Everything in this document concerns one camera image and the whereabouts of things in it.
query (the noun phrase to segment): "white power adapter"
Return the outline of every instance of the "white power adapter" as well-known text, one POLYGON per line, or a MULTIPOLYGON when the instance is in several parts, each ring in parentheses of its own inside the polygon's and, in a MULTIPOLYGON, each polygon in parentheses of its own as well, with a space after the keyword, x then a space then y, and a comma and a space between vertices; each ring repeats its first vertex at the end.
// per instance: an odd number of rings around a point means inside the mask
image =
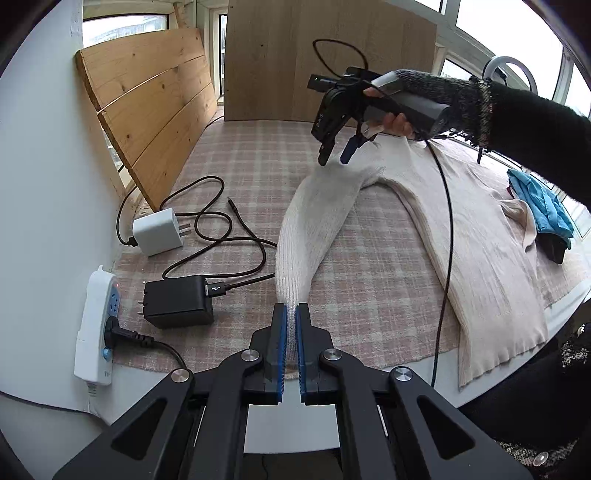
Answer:
POLYGON ((105 323, 119 312, 117 277, 101 265, 86 286, 86 302, 76 339, 74 375, 90 384, 110 385, 113 352, 105 346, 105 323))
POLYGON ((191 230, 190 223, 179 226, 172 208, 134 220, 132 234, 142 253, 147 257, 182 247, 183 235, 191 230))

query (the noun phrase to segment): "metal screw cap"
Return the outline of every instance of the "metal screw cap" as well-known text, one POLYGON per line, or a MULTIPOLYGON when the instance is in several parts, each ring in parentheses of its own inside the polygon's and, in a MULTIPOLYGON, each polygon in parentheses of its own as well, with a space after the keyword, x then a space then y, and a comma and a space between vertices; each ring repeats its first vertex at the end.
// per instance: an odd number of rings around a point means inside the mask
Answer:
POLYGON ((245 361, 245 362, 254 362, 255 360, 258 360, 258 358, 260 357, 259 353, 256 350, 252 350, 252 349, 247 349, 244 350, 241 354, 240 357, 245 361))
POLYGON ((408 382, 413 377, 413 371, 406 367, 396 367, 394 378, 400 382, 408 382))
POLYGON ((183 383, 186 382, 190 377, 189 372, 187 372, 184 368, 179 368, 175 370, 171 375, 170 378, 173 379, 175 383, 183 383))
POLYGON ((334 362, 343 356, 343 352, 337 348, 327 348, 324 352, 322 352, 322 356, 327 360, 334 362))

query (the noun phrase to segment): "black cable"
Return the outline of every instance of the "black cable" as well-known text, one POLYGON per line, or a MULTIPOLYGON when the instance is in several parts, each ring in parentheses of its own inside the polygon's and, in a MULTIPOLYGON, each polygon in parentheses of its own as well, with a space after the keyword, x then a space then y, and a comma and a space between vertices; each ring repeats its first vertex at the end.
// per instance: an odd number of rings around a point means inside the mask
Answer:
POLYGON ((205 130, 207 127, 209 127, 209 125, 220 120, 220 118, 223 118, 223 115, 220 115, 215 120, 212 120, 211 122, 209 122, 207 125, 205 125, 205 127, 203 129, 205 130))
POLYGON ((322 65, 325 66, 325 68, 332 73, 332 75, 336 76, 339 78, 339 80, 357 80, 357 83, 354 83, 353 85, 357 85, 358 83, 365 83, 368 85, 368 87, 374 88, 376 89, 379 93, 381 93, 384 97, 388 97, 390 98, 390 100, 392 102, 394 102, 395 105, 397 105, 396 100, 394 100, 389 94, 387 94, 386 92, 384 92, 380 87, 375 86, 373 83, 371 83, 369 80, 357 77, 355 75, 339 75, 338 73, 336 73, 332 68, 329 67, 329 65, 326 63, 326 61, 324 60, 324 58, 322 57, 322 55, 320 55, 320 52, 318 51, 318 48, 316 47, 316 44, 318 42, 329 42, 329 43, 336 43, 339 45, 344 45, 345 47, 349 47, 352 50, 355 50, 359 56, 361 57, 361 59, 363 60, 363 69, 364 70, 368 70, 369 69, 369 63, 368 63, 368 59, 367 57, 364 55, 364 53, 358 49, 355 45, 352 45, 351 43, 347 43, 345 41, 342 40, 335 40, 333 38, 317 38, 316 40, 314 40, 312 42, 312 48, 314 49, 314 53, 316 54, 316 56, 318 57, 318 59, 320 60, 320 62, 322 63, 322 65))
POLYGON ((180 368, 184 368, 185 370, 188 370, 187 364, 183 360, 183 357, 180 355, 180 353, 178 353, 169 344, 164 343, 164 342, 159 342, 158 340, 155 340, 152 343, 152 348, 157 348, 157 349, 160 349, 160 350, 166 350, 168 353, 170 353, 170 355, 172 355, 174 357, 174 359, 177 361, 177 363, 178 363, 178 365, 179 365, 180 368))
POLYGON ((476 159, 476 163, 478 163, 480 165, 480 161, 482 160, 482 153, 483 153, 483 148, 482 147, 478 147, 478 158, 476 159))
MULTIPOLYGON (((220 120, 220 118, 223 118, 223 115, 218 116, 216 119, 212 120, 211 122, 209 122, 207 125, 205 125, 205 127, 203 128, 203 131, 205 132, 205 129, 207 127, 209 127, 209 125, 211 125, 212 123, 220 120)), ((121 165, 119 170, 117 170, 117 172, 121 173, 121 170, 123 170, 123 168, 125 167, 125 165, 121 165)), ((172 195, 169 195, 168 197, 166 197, 162 203, 160 204, 160 210, 162 210, 162 205, 164 205, 166 203, 166 201, 170 200, 172 197, 174 197, 175 195, 187 190, 188 188, 192 187, 193 185, 195 185, 196 183, 199 183, 200 181, 207 179, 207 178, 211 178, 211 177, 203 177, 202 179, 199 179, 197 181, 194 181, 193 183, 190 183, 189 185, 187 185, 186 187, 178 190, 177 192, 174 192, 172 195)), ((223 180, 219 177, 213 177, 216 178, 218 180, 220 180, 222 182, 222 191, 223 191, 223 180)), ((123 211, 123 206, 125 205, 125 202, 127 201, 127 199, 129 198, 129 196, 131 195, 131 193, 137 188, 138 186, 136 185, 135 187, 133 187, 129 193, 125 196, 125 198, 123 199, 123 202, 121 202, 121 205, 119 206, 119 212, 117 213, 117 223, 115 224, 115 230, 117 232, 117 238, 119 239, 119 242, 121 242, 123 245, 129 245, 131 247, 136 247, 138 245, 138 243, 135 241, 135 238, 133 237, 129 237, 129 240, 127 240, 126 242, 121 238, 121 234, 119 233, 119 219, 121 218, 121 212, 123 211)), ((226 215, 223 212, 210 212, 211 213, 215 213, 217 215, 221 215, 221 216, 225 216, 227 218, 227 220, 230 222, 230 230, 231 230, 231 225, 232 225, 232 219, 226 215)), ((177 216, 192 216, 192 214, 190 213, 186 213, 184 215, 177 213, 177 216)))
POLYGON ((437 325, 437 336, 435 339, 435 357, 433 359, 433 376, 431 378, 431 386, 435 386, 435 380, 437 378, 437 363, 439 361, 439 344, 441 341, 441 327, 443 326, 443 314, 445 313, 445 305, 447 303, 447 294, 449 292, 449 282, 452 277, 452 261, 453 261, 453 211, 452 211, 452 198, 449 195, 449 188, 447 187, 447 180, 445 178, 445 174, 443 173, 443 168, 439 159, 435 155, 435 151, 431 146, 429 140, 425 140, 429 150, 431 151, 431 155, 437 164, 437 168, 439 169, 439 175, 441 175, 441 179, 443 180, 443 186, 445 188, 445 195, 447 197, 447 209, 449 210, 449 260, 447 263, 447 280, 445 282, 445 288, 443 289, 443 302, 441 304, 441 313, 439 314, 439 324, 437 325))
POLYGON ((326 70, 328 70, 330 73, 332 73, 335 77, 338 78, 342 78, 342 75, 339 75, 338 73, 336 73, 332 68, 329 67, 329 65, 324 61, 324 58, 322 58, 322 55, 320 55, 320 52, 318 51, 318 47, 316 46, 316 44, 318 42, 327 42, 327 43, 338 43, 339 45, 344 45, 345 47, 349 47, 352 48, 353 50, 355 50, 359 56, 361 57, 361 59, 363 60, 363 69, 364 70, 368 70, 369 69, 369 64, 368 64, 368 59, 367 57, 363 54, 363 52, 358 49, 355 45, 351 45, 351 43, 347 43, 345 41, 342 40, 335 40, 334 38, 317 38, 316 40, 314 40, 312 42, 312 48, 314 49, 314 53, 316 53, 316 56, 318 57, 318 59, 322 62, 322 65, 325 66, 326 70))
MULTIPOLYGON (((331 42, 331 43, 338 43, 340 45, 344 45, 346 47, 352 48, 353 50, 355 50, 363 59, 363 68, 364 70, 368 69, 368 61, 366 56, 363 54, 363 52, 361 52, 357 47, 355 47, 354 45, 351 45, 350 43, 344 42, 344 41, 340 41, 340 40, 332 40, 329 38, 319 38, 317 40, 314 40, 312 42, 312 46, 314 48, 314 52, 316 53, 316 56, 318 57, 318 59, 322 62, 322 65, 324 65, 326 67, 326 69, 332 73, 333 75, 335 75, 336 77, 340 78, 340 79, 344 79, 345 77, 342 75, 339 75, 338 73, 336 73, 333 69, 331 69, 327 63, 325 62, 325 60, 322 58, 322 55, 320 55, 318 48, 316 47, 316 43, 318 43, 319 41, 327 41, 327 42, 331 42)), ((359 77, 354 77, 354 76, 347 76, 348 79, 354 78, 359 82, 363 82, 368 84, 368 86, 375 88, 379 93, 381 93, 382 95, 384 95, 385 97, 389 97, 389 95, 387 93, 385 93, 383 90, 381 90, 379 87, 376 87, 375 85, 373 85, 370 81, 359 78, 359 77)), ((439 323, 437 325, 437 336, 436 336, 436 340, 435 340, 435 357, 434 357, 434 361, 433 361, 433 376, 431 378, 431 386, 434 387, 435 386, 435 380, 437 378, 437 364, 439 362, 439 347, 440 347, 440 342, 441 342, 441 328, 443 326, 443 316, 445 314, 445 306, 447 304, 447 294, 449 292, 449 282, 452 276, 452 261, 453 261, 453 210, 452 210, 452 198, 450 197, 449 194, 449 188, 447 186, 447 180, 445 178, 445 174, 443 173, 443 168, 441 166, 441 163, 439 162, 439 159, 437 158, 437 156, 435 155, 435 151, 433 150, 433 147, 431 146, 431 143, 425 139, 425 142, 431 152, 431 155, 433 155, 433 158, 435 160, 435 163, 437 164, 437 168, 439 169, 439 174, 441 175, 441 179, 443 180, 443 186, 445 188, 445 194, 447 197, 447 208, 449 210, 449 226, 450 226, 450 240, 449 240, 449 262, 447 265, 447 280, 446 280, 446 284, 445 284, 445 288, 444 288, 444 292, 443 292, 443 302, 441 304, 441 312, 439 314, 439 323)), ((226 290, 230 290, 231 288, 236 288, 238 286, 243 286, 244 284, 247 284, 246 282, 241 282, 238 284, 234 284, 234 286, 226 286, 226 290)))
POLYGON ((251 278, 250 280, 240 281, 237 283, 230 283, 230 284, 226 285, 226 291, 231 290, 233 288, 243 287, 245 285, 252 285, 253 283, 256 283, 259 281, 269 280, 270 278, 273 278, 274 276, 275 276, 275 274, 271 273, 268 275, 263 275, 262 277, 251 278))
POLYGON ((124 241, 121 238, 121 234, 119 233, 119 220, 121 218, 121 212, 123 211, 123 205, 125 205, 125 202, 127 201, 127 199, 129 198, 129 196, 133 193, 133 191, 137 188, 138 186, 136 185, 135 187, 133 187, 129 193, 127 195, 125 195, 125 198, 123 199, 123 202, 121 202, 121 206, 119 207, 119 212, 117 213, 117 221, 115 223, 115 231, 117 232, 117 238, 119 239, 119 242, 121 242, 123 245, 129 245, 131 247, 135 247, 138 243, 135 241, 135 238, 133 236, 129 237, 129 240, 124 241))
MULTIPOLYGON (((181 265, 184 265, 185 263, 203 255, 205 252, 211 250, 212 248, 221 245, 223 243, 226 242, 238 242, 238 241, 250 241, 250 242, 255 242, 258 246, 259 249, 261 250, 261 261, 260 263, 255 267, 255 268, 251 268, 250 270, 246 270, 243 272, 236 272, 236 273, 224 273, 224 274, 207 274, 204 275, 205 278, 234 278, 234 277, 246 277, 247 275, 252 275, 255 274, 259 271, 261 271, 264 266, 265 263, 267 262, 267 251, 265 250, 264 244, 265 245, 270 245, 272 247, 277 247, 277 244, 274 242, 271 242, 269 240, 265 240, 263 238, 258 238, 254 232, 248 228, 248 226, 246 225, 246 223, 244 222, 244 220, 242 219, 242 217, 240 216, 240 213, 238 212, 238 208, 236 207, 236 205, 234 204, 234 202, 232 201, 232 199, 228 198, 228 203, 230 205, 230 208, 232 209, 232 211, 234 212, 234 214, 236 215, 236 218, 238 218, 239 223, 242 225, 242 227, 244 228, 244 230, 250 235, 250 236, 236 236, 236 237, 230 237, 229 235, 232 233, 232 229, 233 229, 233 222, 232 222, 232 218, 224 212, 214 212, 214 211, 208 211, 208 209, 218 200, 218 198, 220 198, 220 196, 222 195, 224 188, 225 188, 225 183, 224 181, 215 175, 208 175, 205 177, 202 177, 198 180, 195 180, 191 183, 189 183, 188 185, 184 186, 183 188, 181 188, 180 190, 170 194, 168 197, 166 197, 162 203, 160 204, 160 209, 163 208, 164 204, 169 201, 170 199, 172 199, 173 197, 177 196, 178 194, 186 191, 187 189, 203 182, 206 180, 216 180, 220 183, 220 189, 218 190, 218 192, 216 193, 216 195, 213 197, 213 199, 205 206, 203 207, 200 211, 198 212, 180 212, 180 213, 176 213, 176 216, 194 216, 195 217, 195 221, 194 221, 194 228, 195 228, 195 233, 197 233, 197 235, 201 238, 203 238, 204 240, 210 241, 212 242, 211 244, 203 247, 202 249, 198 250, 197 252, 182 258, 181 260, 173 263, 172 265, 169 265, 166 270, 164 270, 164 272, 162 273, 162 278, 166 279, 166 278, 170 278, 168 276, 168 274, 174 270, 177 267, 180 267, 181 265), (207 236, 205 234, 203 234, 200 230, 199 230, 199 219, 202 216, 221 216, 224 219, 227 220, 228 222, 228 228, 226 229, 226 232, 221 236, 221 237, 211 237, 211 236, 207 236)), ((268 278, 272 278, 274 275, 266 275, 265 277, 260 277, 260 278, 253 278, 252 280, 249 280, 249 284, 250 283, 255 283, 257 281, 262 281, 262 280, 267 280, 268 278)))
POLYGON ((261 455, 262 469, 265 471, 265 480, 269 480, 269 470, 267 469, 267 462, 265 461, 265 455, 261 455))
POLYGON ((56 407, 54 405, 47 405, 45 403, 39 403, 39 402, 32 401, 32 400, 26 400, 25 398, 16 397, 16 396, 11 395, 10 393, 6 393, 5 391, 2 391, 2 390, 0 390, 0 395, 2 395, 3 397, 6 397, 6 398, 10 398, 11 400, 14 400, 14 401, 17 401, 20 403, 33 405, 34 407, 47 408, 48 410, 68 411, 68 412, 72 412, 72 413, 82 413, 83 415, 88 415, 92 418, 99 419, 103 423, 105 422, 102 418, 96 417, 95 415, 93 415, 92 413, 89 413, 87 411, 76 410, 74 408, 67 408, 67 407, 56 407))

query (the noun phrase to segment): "black power adapter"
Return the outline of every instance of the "black power adapter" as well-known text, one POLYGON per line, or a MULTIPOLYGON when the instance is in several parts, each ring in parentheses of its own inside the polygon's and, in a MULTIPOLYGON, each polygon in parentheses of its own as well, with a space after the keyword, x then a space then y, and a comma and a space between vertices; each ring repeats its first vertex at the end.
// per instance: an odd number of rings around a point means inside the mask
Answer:
POLYGON ((211 297, 224 295, 225 290, 223 282, 208 285, 202 275, 146 282, 144 318, 161 329, 209 325, 213 323, 211 297))

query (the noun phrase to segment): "wooden board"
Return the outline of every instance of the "wooden board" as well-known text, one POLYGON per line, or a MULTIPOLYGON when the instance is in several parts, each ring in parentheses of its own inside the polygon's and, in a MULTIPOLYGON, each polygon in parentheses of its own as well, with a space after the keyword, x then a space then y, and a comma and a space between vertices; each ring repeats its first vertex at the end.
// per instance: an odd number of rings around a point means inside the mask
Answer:
POLYGON ((153 211, 160 208, 217 109, 213 85, 199 92, 148 145, 129 171, 153 211))
MULTIPOLYGON (((308 79, 330 75, 312 49, 316 38, 354 44, 376 72, 430 72, 436 36, 435 24, 381 0, 230 0, 225 118, 313 121, 322 94, 306 88, 308 79)), ((362 66, 346 47, 319 49, 337 72, 362 66)))
POLYGON ((140 83, 204 55, 198 28, 140 33, 84 48, 76 64, 97 111, 140 83))
POLYGON ((205 55, 154 77, 99 113, 119 158, 131 168, 166 124, 211 83, 205 55))

